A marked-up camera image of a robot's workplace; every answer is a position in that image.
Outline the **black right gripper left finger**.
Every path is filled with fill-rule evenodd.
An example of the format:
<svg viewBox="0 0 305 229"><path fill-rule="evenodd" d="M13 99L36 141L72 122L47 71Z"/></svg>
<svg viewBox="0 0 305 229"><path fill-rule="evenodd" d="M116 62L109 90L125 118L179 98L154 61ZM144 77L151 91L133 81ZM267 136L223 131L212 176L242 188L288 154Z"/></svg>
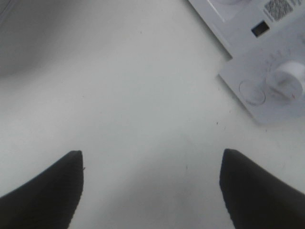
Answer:
<svg viewBox="0 0 305 229"><path fill-rule="evenodd" d="M81 151L70 151L36 177L0 198L2 229L67 229L81 199Z"/></svg>

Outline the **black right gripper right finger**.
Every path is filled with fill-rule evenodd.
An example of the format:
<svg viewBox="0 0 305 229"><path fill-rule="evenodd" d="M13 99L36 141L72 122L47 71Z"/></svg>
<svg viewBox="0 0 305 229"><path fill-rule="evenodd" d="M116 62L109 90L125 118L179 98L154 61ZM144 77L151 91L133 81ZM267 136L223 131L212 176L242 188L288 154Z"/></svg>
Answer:
<svg viewBox="0 0 305 229"><path fill-rule="evenodd" d="M225 149L220 189L236 229L303 229L305 195L234 149Z"/></svg>

